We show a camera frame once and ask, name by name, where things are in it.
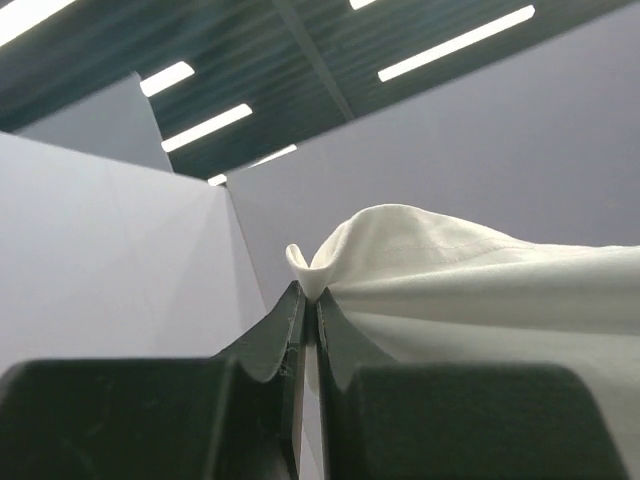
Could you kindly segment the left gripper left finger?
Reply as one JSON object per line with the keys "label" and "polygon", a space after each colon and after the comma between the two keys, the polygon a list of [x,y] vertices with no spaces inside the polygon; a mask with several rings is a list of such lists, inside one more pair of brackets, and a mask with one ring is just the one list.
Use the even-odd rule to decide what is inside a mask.
{"label": "left gripper left finger", "polygon": [[295,479],[304,313],[290,284],[211,357],[38,359],[1,379],[5,479]]}

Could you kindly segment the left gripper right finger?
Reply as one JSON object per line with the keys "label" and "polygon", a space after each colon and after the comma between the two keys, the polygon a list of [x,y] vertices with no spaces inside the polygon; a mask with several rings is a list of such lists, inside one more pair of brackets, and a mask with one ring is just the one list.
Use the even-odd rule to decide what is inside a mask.
{"label": "left gripper right finger", "polygon": [[600,408],[544,363],[401,363],[314,306],[329,479],[625,479]]}

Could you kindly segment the white t shirt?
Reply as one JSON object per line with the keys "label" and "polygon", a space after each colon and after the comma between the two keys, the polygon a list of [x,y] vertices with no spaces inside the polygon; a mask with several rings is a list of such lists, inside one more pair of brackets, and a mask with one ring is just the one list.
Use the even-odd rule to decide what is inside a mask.
{"label": "white t shirt", "polygon": [[639,475],[639,250],[536,244],[416,207],[385,204],[287,261],[309,299],[401,361],[549,362],[594,393]]}

